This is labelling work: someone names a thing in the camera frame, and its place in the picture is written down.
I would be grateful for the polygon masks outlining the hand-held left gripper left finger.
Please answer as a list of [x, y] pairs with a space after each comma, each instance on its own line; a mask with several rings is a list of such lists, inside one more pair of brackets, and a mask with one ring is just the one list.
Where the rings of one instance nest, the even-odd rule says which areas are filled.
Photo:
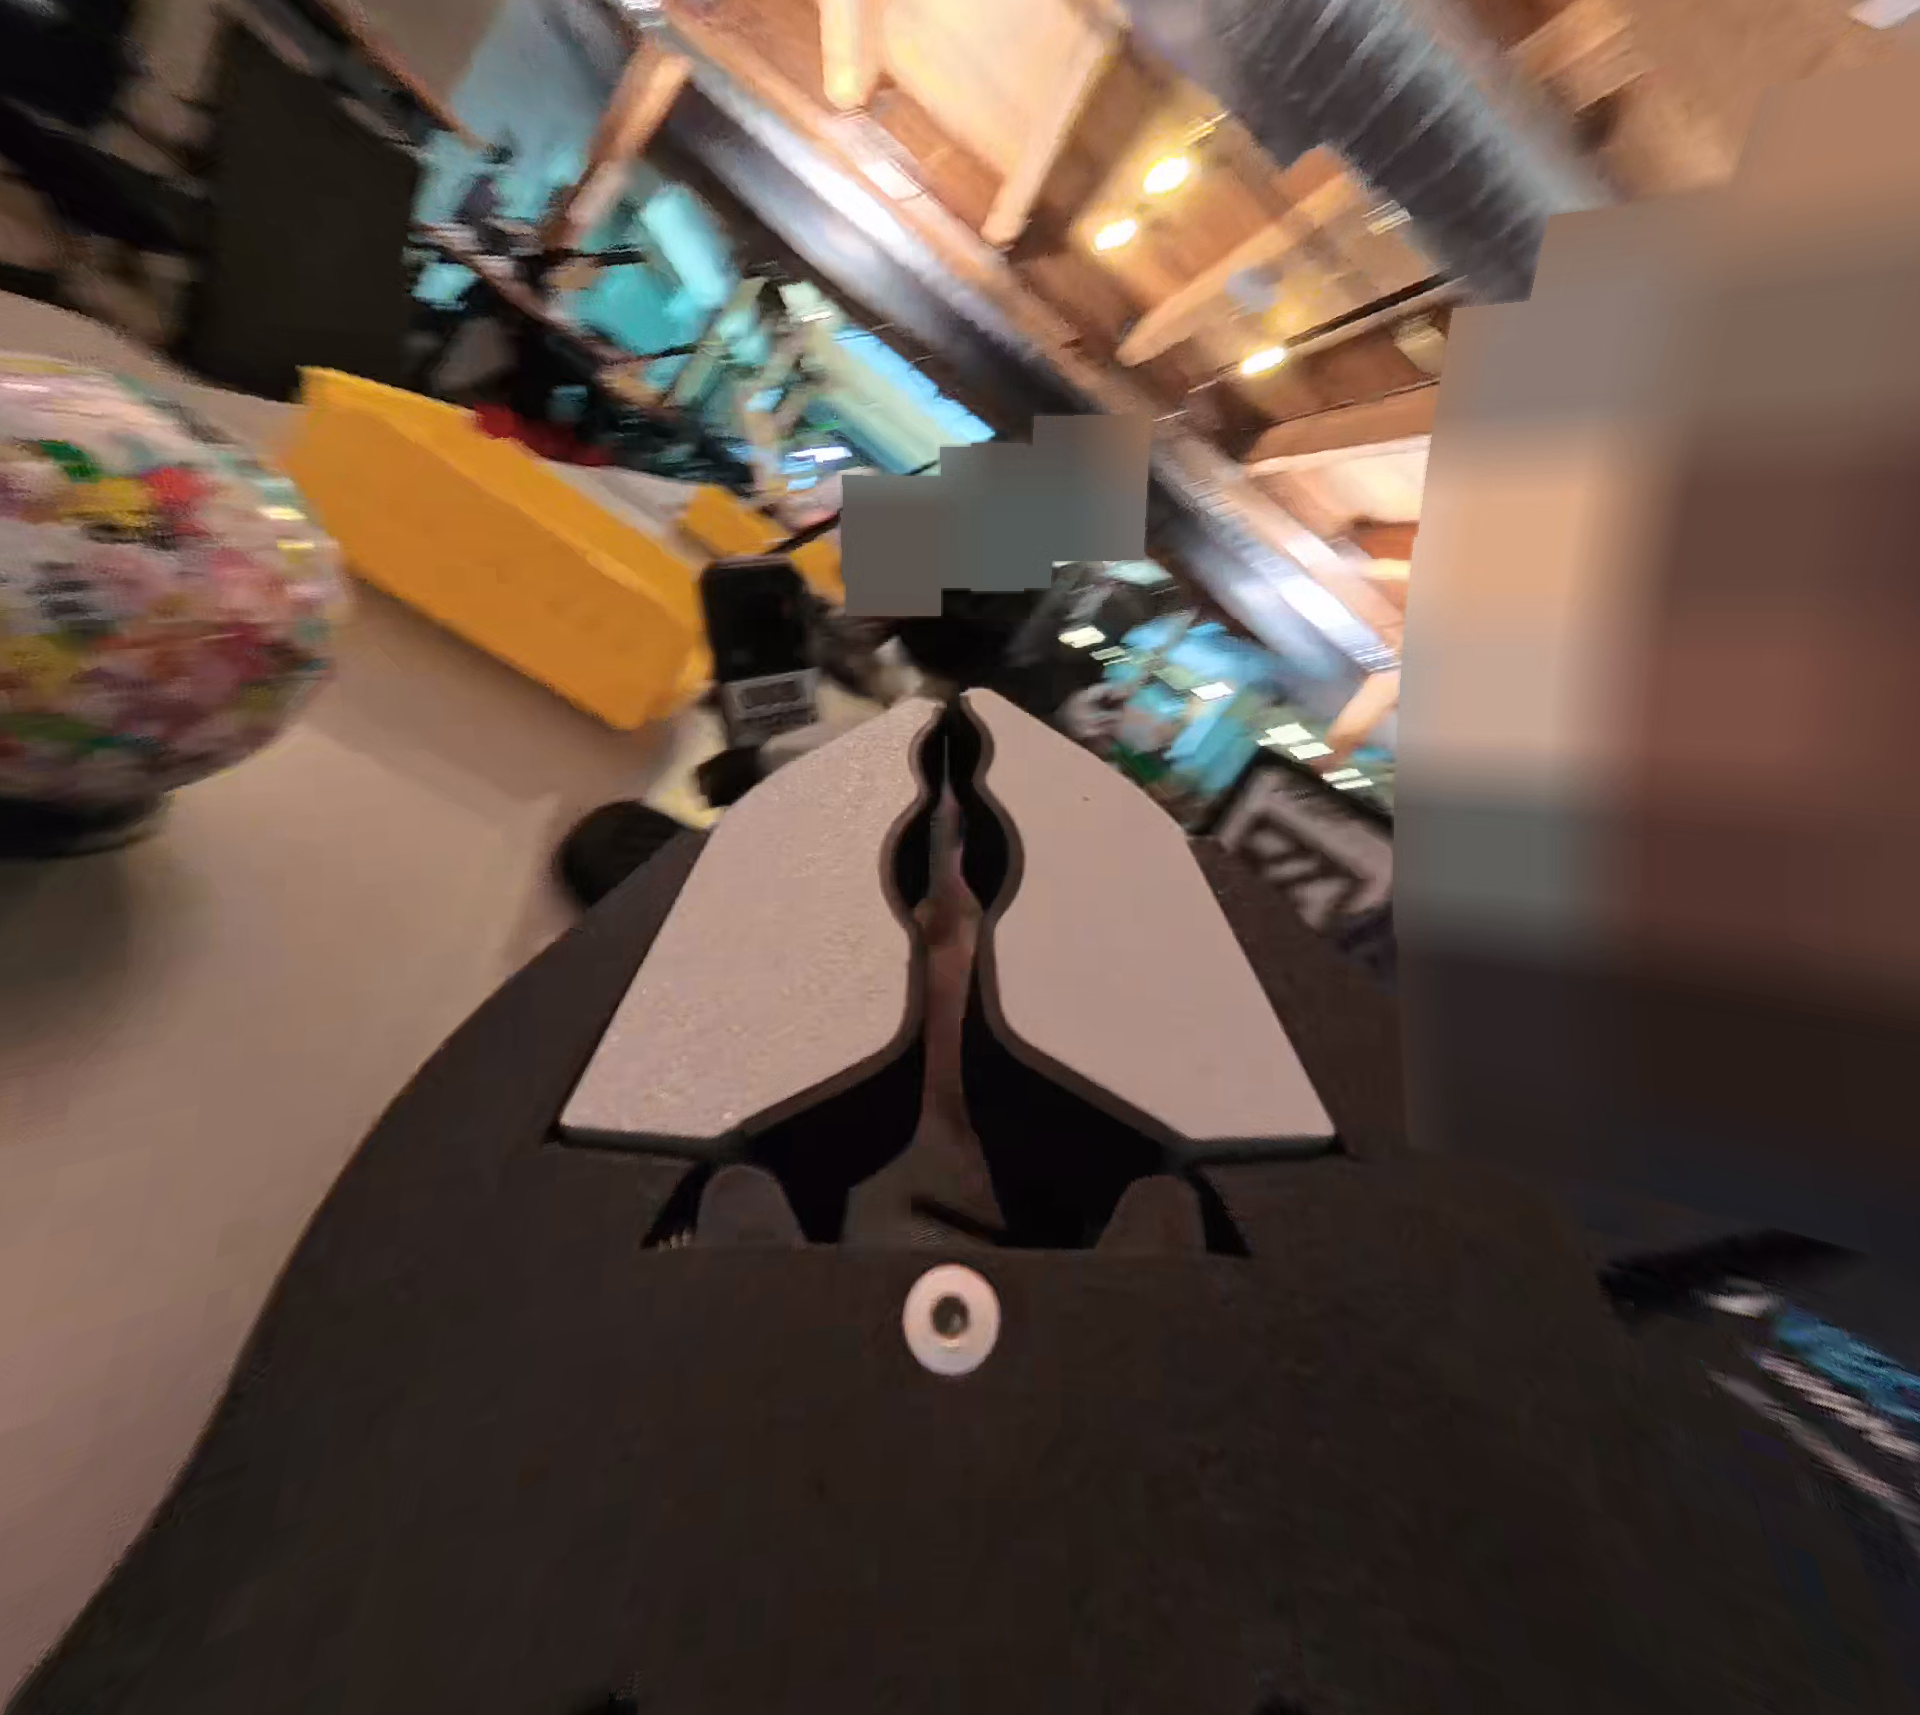
[[915, 1039], [896, 857], [944, 715], [901, 701], [719, 815], [557, 1113], [565, 1139], [733, 1147]]

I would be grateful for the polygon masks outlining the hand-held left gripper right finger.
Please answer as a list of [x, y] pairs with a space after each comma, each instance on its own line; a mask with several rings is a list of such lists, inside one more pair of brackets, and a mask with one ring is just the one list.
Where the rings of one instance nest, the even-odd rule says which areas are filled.
[[955, 719], [1005, 857], [980, 973], [1008, 1051], [1176, 1155], [1328, 1149], [1329, 1111], [1184, 831], [997, 693], [966, 691]]

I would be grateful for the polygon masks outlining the yellow plastic bin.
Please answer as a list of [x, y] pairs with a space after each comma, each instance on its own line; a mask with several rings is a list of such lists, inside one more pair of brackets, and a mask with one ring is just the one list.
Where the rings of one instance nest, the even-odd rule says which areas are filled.
[[692, 562], [461, 408], [299, 372], [285, 476], [349, 572], [600, 723], [708, 693]]

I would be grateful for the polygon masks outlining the colourful puzzle ball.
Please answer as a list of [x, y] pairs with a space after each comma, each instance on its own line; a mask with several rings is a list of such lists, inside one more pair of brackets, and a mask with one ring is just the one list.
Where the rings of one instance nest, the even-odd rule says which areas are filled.
[[293, 484], [171, 390], [1, 360], [1, 799], [117, 815], [235, 767], [334, 667], [347, 582]]

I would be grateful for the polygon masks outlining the white sign with black frame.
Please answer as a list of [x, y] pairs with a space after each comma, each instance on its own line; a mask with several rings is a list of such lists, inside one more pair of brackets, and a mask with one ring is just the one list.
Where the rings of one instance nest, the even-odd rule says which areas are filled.
[[1394, 819], [1369, 789], [1257, 753], [1214, 805], [1203, 837], [1282, 891], [1332, 945], [1391, 963]]

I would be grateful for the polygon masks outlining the silver ventilation duct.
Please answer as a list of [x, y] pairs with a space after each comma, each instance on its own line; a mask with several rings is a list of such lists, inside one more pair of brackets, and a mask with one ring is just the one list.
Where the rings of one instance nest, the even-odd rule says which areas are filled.
[[1524, 302], [1549, 218], [1609, 200], [1454, 0], [1124, 2], [1274, 162], [1338, 152], [1482, 302]]

